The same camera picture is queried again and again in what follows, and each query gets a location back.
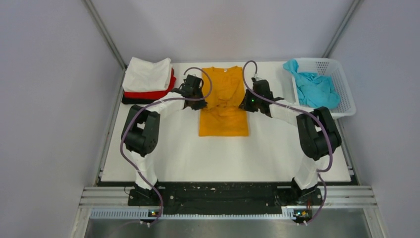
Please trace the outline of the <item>yellow t-shirt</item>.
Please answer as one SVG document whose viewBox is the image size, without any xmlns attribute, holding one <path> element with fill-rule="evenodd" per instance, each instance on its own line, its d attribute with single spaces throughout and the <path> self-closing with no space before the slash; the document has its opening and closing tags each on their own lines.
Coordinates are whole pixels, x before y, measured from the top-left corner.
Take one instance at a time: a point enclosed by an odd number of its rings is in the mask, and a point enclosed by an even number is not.
<svg viewBox="0 0 420 238">
<path fill-rule="evenodd" d="M 242 67 L 202 70 L 202 92 L 209 96 L 200 111 L 199 136 L 249 136 L 247 113 L 239 109 L 245 96 Z"/>
</svg>

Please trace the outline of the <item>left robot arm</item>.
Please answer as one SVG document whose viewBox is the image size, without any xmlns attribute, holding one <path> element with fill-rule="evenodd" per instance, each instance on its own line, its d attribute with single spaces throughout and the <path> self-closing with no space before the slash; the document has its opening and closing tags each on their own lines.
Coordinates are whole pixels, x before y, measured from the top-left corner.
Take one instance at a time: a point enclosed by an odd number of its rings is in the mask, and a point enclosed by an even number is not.
<svg viewBox="0 0 420 238">
<path fill-rule="evenodd" d="M 136 172 L 135 185 L 130 190 L 132 201 L 142 200 L 147 205 L 162 205 L 163 198 L 157 188 L 158 178 L 151 153 L 159 139 L 160 120 L 174 112 L 190 107 L 203 109 L 207 95 L 203 94 L 203 79 L 187 75 L 180 87 L 148 105 L 132 105 L 121 134 L 120 153 Z"/>
</svg>

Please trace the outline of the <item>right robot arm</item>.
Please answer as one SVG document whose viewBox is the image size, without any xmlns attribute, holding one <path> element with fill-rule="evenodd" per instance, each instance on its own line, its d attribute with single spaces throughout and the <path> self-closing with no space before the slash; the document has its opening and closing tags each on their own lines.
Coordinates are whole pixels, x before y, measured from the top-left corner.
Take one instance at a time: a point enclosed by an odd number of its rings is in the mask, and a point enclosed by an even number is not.
<svg viewBox="0 0 420 238">
<path fill-rule="evenodd" d="M 305 110 L 291 104 L 279 104 L 280 98 L 273 96 L 267 80 L 252 77 L 251 81 L 253 86 L 247 88 L 239 108 L 260 112 L 297 128 L 304 156 L 292 178 L 290 197 L 292 202 L 304 204 L 314 194 L 319 174 L 332 166 L 332 159 L 329 159 L 326 169 L 321 169 L 318 160 L 324 156 L 332 157 L 342 144 L 335 121 L 326 107 Z"/>
</svg>

